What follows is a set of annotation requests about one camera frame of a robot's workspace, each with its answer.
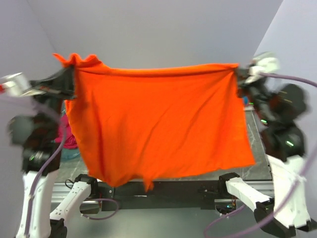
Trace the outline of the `orange t shirt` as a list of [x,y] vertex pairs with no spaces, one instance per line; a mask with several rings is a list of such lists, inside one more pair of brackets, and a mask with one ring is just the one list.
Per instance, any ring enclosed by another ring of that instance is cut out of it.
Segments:
[[117,187],[255,164],[236,63],[119,69],[95,55],[56,58],[74,67],[65,102],[90,176]]

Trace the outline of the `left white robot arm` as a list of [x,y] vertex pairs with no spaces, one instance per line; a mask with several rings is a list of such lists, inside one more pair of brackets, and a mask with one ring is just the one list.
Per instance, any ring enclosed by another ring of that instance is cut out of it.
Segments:
[[18,238],[64,238],[70,219],[86,199],[98,196],[95,178],[79,175],[66,197],[51,211],[53,187],[60,167],[63,143],[56,143],[65,125],[60,114],[65,100],[74,99],[74,67],[42,80],[28,80],[22,73],[5,76],[1,91],[11,97],[31,97],[34,116],[16,116],[9,125],[11,143],[22,147],[24,200]]

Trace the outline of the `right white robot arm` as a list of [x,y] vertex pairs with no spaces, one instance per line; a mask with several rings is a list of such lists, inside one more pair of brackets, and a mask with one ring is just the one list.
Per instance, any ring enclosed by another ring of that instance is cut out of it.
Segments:
[[269,91],[265,82],[276,74],[261,73],[251,82],[247,69],[236,71],[238,95],[246,96],[265,129],[261,132],[270,167],[274,196],[267,196],[246,184],[235,173],[219,177],[217,192],[221,197],[235,197],[249,207],[257,227],[277,238],[292,238],[298,230],[310,232],[317,223],[308,213],[305,198],[304,173],[309,167],[305,158],[304,133],[295,120],[307,110],[304,89],[299,78],[277,91]]

